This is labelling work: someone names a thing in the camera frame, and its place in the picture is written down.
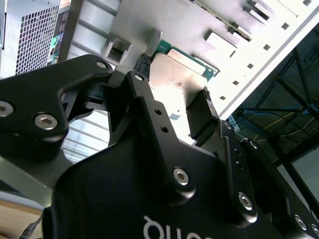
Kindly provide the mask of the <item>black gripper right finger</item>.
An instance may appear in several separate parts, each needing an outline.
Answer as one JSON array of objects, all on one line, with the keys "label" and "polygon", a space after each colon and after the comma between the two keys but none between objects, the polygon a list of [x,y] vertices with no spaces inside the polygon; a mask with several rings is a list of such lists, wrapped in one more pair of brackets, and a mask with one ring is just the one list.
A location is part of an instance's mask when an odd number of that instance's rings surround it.
[{"label": "black gripper right finger", "polygon": [[218,159],[217,178],[226,191],[224,215],[247,239],[316,239],[319,224],[260,146],[238,140],[221,120],[209,91],[186,95],[191,138]]}]

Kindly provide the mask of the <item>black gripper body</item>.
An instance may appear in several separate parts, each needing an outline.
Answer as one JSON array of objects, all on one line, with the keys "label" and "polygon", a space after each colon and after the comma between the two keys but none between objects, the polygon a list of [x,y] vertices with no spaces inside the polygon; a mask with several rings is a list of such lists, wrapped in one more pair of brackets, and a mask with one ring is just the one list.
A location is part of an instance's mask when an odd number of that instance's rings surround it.
[{"label": "black gripper body", "polygon": [[160,189],[154,154],[125,142],[73,165],[59,179],[43,218],[46,239],[269,239],[260,215],[245,228],[230,223],[216,158],[183,145],[195,195],[172,206]]}]

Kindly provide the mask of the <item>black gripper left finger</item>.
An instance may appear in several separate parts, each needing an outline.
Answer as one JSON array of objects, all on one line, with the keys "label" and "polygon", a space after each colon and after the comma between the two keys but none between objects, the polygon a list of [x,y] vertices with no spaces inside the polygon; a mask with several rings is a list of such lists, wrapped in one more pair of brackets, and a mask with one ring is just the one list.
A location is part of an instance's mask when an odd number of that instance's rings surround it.
[{"label": "black gripper left finger", "polygon": [[148,79],[134,70],[114,72],[94,55],[1,80],[0,179],[52,205],[59,179],[74,165],[61,148],[69,125],[94,109],[108,113],[110,147],[136,141],[154,154],[152,164],[169,204],[181,205],[194,195],[182,145]]}]

